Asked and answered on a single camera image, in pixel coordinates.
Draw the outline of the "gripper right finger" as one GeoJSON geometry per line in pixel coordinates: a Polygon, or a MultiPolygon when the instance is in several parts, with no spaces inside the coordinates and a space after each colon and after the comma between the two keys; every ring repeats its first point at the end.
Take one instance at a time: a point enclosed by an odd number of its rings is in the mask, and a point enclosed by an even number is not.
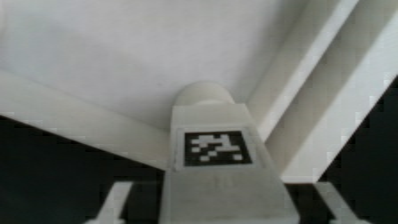
{"type": "Polygon", "coordinates": [[[372,224],[358,217],[333,183],[319,182],[315,188],[335,215],[329,224],[372,224]]]}

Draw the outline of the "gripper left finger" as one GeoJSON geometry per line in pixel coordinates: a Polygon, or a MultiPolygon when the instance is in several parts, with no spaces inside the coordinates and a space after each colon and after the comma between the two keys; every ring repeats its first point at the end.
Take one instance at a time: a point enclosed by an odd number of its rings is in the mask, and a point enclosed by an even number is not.
{"type": "Polygon", "coordinates": [[[125,224],[127,221],[121,218],[121,213],[125,209],[127,199],[134,183],[116,182],[111,188],[111,192],[105,198],[98,216],[95,219],[86,221],[86,224],[125,224]]]}

